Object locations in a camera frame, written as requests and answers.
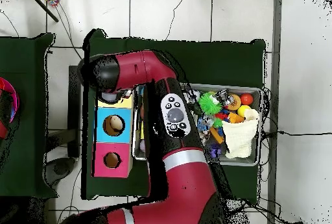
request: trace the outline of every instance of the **green table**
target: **green table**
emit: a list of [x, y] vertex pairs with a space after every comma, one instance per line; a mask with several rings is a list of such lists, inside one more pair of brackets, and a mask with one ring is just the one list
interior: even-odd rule
[[[154, 41], [139, 38], [107, 39], [96, 30], [90, 39], [90, 56], [125, 51], [156, 49], [165, 52], [171, 62], [184, 69], [190, 83], [221, 84], [227, 86], [263, 86], [263, 53], [265, 42], [254, 40], [250, 44], [236, 42]], [[179, 73], [180, 82], [185, 82]], [[148, 169], [145, 161], [134, 160], [127, 179], [91, 176], [93, 143], [93, 112], [95, 94], [89, 92], [88, 156], [86, 196], [94, 195], [147, 195]], [[235, 197], [256, 202], [257, 165], [252, 167], [224, 166], [228, 182]]]
[[0, 37], [0, 77], [19, 94], [20, 109], [1, 146], [0, 196], [56, 197], [43, 180], [46, 145], [45, 56], [54, 35]]

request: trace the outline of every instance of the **blue panel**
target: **blue panel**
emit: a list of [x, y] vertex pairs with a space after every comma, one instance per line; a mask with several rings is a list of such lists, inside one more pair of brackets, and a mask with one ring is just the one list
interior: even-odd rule
[[[118, 136], [107, 135], [102, 129], [104, 119], [110, 115], [118, 115], [124, 120], [124, 131]], [[132, 111], [128, 108], [101, 108], [98, 107], [97, 122], [97, 142], [105, 143], [129, 143], [131, 134], [130, 126], [132, 125], [130, 118]]]

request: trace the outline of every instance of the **circular hole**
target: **circular hole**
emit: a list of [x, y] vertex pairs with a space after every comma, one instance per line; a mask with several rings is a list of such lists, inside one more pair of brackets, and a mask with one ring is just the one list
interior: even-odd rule
[[117, 153], [108, 153], [104, 156], [104, 164], [107, 168], [115, 169], [121, 163], [120, 156]]
[[125, 129], [125, 121], [118, 115], [107, 116], [102, 124], [102, 129], [107, 135], [119, 136]]

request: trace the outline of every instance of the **colorful wooden box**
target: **colorful wooden box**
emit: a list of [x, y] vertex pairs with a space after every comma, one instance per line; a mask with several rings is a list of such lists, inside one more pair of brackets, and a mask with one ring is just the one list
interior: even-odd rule
[[[93, 160], [93, 177], [127, 178], [132, 169], [132, 122], [133, 98], [120, 99], [114, 105], [98, 102], [96, 152]], [[124, 121], [124, 130], [118, 136], [105, 133], [103, 123], [108, 116], [119, 116]], [[115, 168], [106, 165], [105, 156], [115, 153], [119, 163]]]

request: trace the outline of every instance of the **round button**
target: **round button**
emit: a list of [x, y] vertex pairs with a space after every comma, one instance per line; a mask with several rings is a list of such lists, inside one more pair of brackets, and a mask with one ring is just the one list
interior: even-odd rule
[[180, 123], [180, 124], [179, 124], [179, 127], [180, 127], [181, 129], [185, 129], [185, 128], [187, 127], [187, 125], [186, 125], [185, 123]]
[[176, 131], [178, 127], [175, 124], [172, 124], [169, 128], [171, 131]]
[[172, 108], [167, 113], [167, 119], [171, 123], [181, 122], [184, 119], [184, 113], [180, 109], [178, 109], [178, 108]]

